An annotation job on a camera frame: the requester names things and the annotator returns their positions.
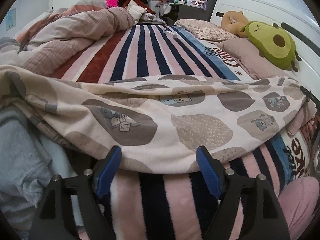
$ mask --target white headboard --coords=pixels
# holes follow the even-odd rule
[[[290,75],[311,89],[320,100],[319,26],[301,11],[277,0],[217,0],[210,22],[220,26],[223,14],[231,10],[244,11],[249,21],[277,23],[291,34],[302,61],[295,61],[299,72],[292,71]]]

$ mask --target bear print blanket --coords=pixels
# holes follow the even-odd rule
[[[198,171],[204,145],[222,163],[273,137],[306,97],[290,78],[246,83],[187,75],[80,83],[0,66],[0,108],[19,107],[54,141],[97,159],[121,146],[120,168]]]

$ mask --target metal screw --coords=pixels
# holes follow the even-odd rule
[[[90,175],[92,174],[92,170],[91,170],[91,169],[86,169],[86,170],[83,172],[83,174],[84,174],[85,176],[90,176]]]
[[[226,174],[233,175],[235,174],[235,171],[233,169],[226,169]]]
[[[265,175],[263,175],[263,174],[259,174],[258,175],[258,178],[260,179],[260,180],[266,180],[266,176]]]
[[[54,175],[54,176],[52,177],[52,180],[55,181],[55,182],[57,182],[59,179],[61,179],[61,176],[60,176],[59,174]]]

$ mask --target orange plush toy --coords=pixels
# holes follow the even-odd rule
[[[243,15],[243,11],[228,11],[222,17],[220,28],[242,38],[247,38],[247,34],[241,30],[248,23],[249,21],[247,17]]]

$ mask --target stuffed animal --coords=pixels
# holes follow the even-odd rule
[[[230,32],[234,35],[238,35],[242,38],[246,38],[245,32],[242,32],[242,28],[249,23],[248,19],[243,15],[243,11],[228,11],[221,20],[221,29]]]
[[[272,26],[263,22],[249,22],[243,29],[249,40],[259,49],[259,55],[266,57],[273,65],[298,72],[294,59],[301,61],[293,39],[277,24]]]

